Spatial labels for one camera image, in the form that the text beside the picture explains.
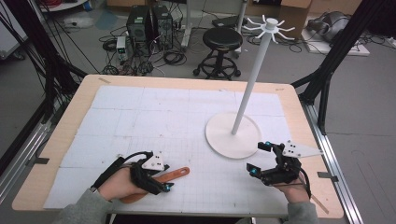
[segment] table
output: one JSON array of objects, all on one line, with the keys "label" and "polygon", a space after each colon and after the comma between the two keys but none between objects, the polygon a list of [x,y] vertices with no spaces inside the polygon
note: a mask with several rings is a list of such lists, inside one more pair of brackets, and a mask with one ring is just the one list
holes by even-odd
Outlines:
[{"label": "table", "polygon": [[[102,85],[244,91],[246,82],[161,77],[86,76],[40,155],[40,157],[49,158],[49,163],[36,164],[33,167],[12,204],[15,210],[44,211],[43,205],[52,187],[58,167],[90,108],[97,90]],[[283,106],[293,141],[317,147],[298,96],[291,85],[256,83],[253,91],[277,94]],[[311,201],[317,207],[318,216],[342,217],[344,212],[332,186],[332,181],[329,178],[319,178],[317,174],[317,172],[327,172],[323,159],[321,157],[303,158],[301,162],[310,177],[314,195]]]}]

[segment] hand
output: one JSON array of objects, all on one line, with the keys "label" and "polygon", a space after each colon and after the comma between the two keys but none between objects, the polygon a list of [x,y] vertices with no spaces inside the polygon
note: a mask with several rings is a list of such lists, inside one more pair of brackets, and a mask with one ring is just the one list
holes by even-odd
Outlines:
[{"label": "hand", "polygon": [[274,184],[274,187],[285,194],[289,203],[309,202],[308,193],[306,192],[305,185],[302,183],[300,178],[291,181],[289,184]]},{"label": "hand", "polygon": [[146,193],[132,183],[130,169],[128,167],[119,169],[98,189],[106,200],[120,199],[131,194]]}]

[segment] gray sleeve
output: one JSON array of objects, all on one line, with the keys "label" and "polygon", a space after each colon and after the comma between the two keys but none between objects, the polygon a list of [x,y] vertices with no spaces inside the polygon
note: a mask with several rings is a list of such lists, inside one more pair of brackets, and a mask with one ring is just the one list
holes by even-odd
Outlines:
[{"label": "gray sleeve", "polygon": [[87,189],[76,204],[69,204],[61,211],[52,224],[84,223],[102,224],[112,203],[106,201],[99,192]]},{"label": "gray sleeve", "polygon": [[285,224],[319,224],[317,209],[312,203],[289,203],[289,221]]}]

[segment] black stool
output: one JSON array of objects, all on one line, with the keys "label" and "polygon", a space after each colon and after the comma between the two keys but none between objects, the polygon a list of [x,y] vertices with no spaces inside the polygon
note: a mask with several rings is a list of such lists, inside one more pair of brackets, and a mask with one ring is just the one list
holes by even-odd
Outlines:
[{"label": "black stool", "polygon": [[[198,65],[198,68],[194,69],[193,74],[195,76],[199,75],[201,69],[207,75],[206,79],[211,77],[220,78],[220,74],[223,74],[223,77],[229,80],[231,80],[232,76],[241,76],[241,72],[238,70],[235,62],[230,58],[224,57],[224,54],[228,51],[241,47],[242,36],[238,32],[230,28],[212,28],[204,33],[203,40],[212,51]],[[218,55],[213,55],[213,51],[215,50],[218,52]],[[214,58],[216,58],[214,64],[206,62]],[[224,60],[230,64],[223,65]]]}]

